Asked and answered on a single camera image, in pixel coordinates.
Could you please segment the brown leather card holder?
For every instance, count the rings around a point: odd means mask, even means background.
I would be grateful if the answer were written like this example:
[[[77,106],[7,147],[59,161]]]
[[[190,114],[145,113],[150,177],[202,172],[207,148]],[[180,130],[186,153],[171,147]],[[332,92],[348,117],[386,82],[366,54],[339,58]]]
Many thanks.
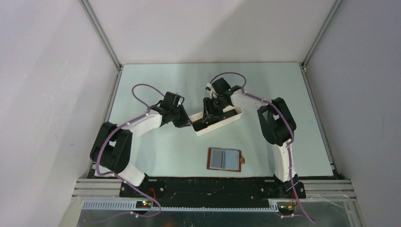
[[[207,169],[227,172],[241,172],[245,158],[242,151],[227,148],[209,148]]]

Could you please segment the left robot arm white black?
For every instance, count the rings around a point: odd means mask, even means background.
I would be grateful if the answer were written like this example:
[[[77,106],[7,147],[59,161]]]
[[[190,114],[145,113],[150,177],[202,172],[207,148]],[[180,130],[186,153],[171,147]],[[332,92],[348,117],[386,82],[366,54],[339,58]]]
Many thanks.
[[[90,152],[97,175],[113,175],[131,184],[131,191],[138,197],[146,196],[149,192],[149,183],[144,181],[147,175],[130,161],[132,141],[170,122],[176,128],[189,126],[184,101],[183,96],[166,92],[163,99],[147,107],[145,113],[121,125],[104,122]]]

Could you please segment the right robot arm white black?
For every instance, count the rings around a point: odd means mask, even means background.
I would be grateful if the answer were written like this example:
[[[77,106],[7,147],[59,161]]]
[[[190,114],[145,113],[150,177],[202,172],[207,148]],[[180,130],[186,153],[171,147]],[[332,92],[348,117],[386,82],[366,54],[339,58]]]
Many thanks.
[[[206,90],[201,130],[209,132],[237,120],[241,114],[237,109],[256,111],[263,137],[275,146],[275,192],[282,198],[291,195],[297,182],[292,157],[296,123],[284,99],[257,97],[244,87],[230,86],[224,78],[214,78]]]

